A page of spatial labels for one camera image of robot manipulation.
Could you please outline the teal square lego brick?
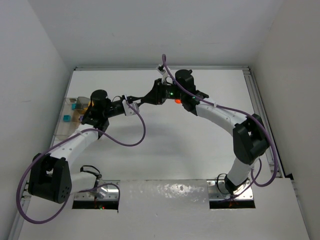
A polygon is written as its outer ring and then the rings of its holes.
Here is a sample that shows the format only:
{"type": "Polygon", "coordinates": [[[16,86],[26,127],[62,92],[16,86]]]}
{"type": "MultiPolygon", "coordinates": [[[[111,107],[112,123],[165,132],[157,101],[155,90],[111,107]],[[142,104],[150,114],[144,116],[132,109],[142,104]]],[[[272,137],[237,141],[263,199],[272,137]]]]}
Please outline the teal square lego brick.
{"type": "Polygon", "coordinates": [[[71,121],[71,116],[70,115],[64,115],[63,116],[63,121],[64,122],[70,122],[71,121]]]}

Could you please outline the orange round dome piece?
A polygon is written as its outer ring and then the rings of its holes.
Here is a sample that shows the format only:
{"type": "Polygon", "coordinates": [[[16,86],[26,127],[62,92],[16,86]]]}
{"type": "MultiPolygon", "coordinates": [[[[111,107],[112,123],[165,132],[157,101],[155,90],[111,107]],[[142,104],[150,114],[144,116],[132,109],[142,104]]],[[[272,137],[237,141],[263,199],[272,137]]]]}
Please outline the orange round dome piece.
{"type": "Polygon", "coordinates": [[[174,101],[175,101],[175,103],[177,103],[177,104],[181,104],[181,103],[182,103],[180,99],[175,99],[174,101]]]}

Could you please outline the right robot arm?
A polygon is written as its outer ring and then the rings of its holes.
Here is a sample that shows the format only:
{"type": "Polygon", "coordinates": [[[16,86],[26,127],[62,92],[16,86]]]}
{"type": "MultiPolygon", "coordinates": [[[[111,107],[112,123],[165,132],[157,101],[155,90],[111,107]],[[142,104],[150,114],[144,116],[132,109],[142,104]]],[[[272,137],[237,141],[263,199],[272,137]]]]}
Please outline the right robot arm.
{"type": "Polygon", "coordinates": [[[224,178],[224,187],[227,193],[233,194],[247,180],[256,159],[270,146],[261,130],[262,119],[257,114],[248,117],[214,106],[209,95],[196,89],[191,70],[178,70],[174,76],[175,80],[169,83],[169,74],[163,71],[162,78],[154,81],[152,89],[142,97],[141,103],[162,105],[166,100],[180,100],[187,112],[227,131],[232,136],[235,160],[224,178]]]}

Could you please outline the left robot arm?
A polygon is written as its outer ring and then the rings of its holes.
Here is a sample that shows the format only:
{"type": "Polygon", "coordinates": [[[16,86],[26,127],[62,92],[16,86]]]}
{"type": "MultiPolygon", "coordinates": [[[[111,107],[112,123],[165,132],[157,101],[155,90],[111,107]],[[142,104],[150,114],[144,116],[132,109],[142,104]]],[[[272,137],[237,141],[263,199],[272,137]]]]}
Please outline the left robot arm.
{"type": "Polygon", "coordinates": [[[101,173],[84,169],[71,173],[72,165],[89,145],[106,134],[110,118],[138,115],[138,100],[137,97],[123,95],[119,100],[111,101],[105,90],[95,90],[87,104],[80,108],[82,118],[75,132],[47,153],[39,153],[33,159],[29,194],[62,204],[73,193],[95,188],[101,173]]]}

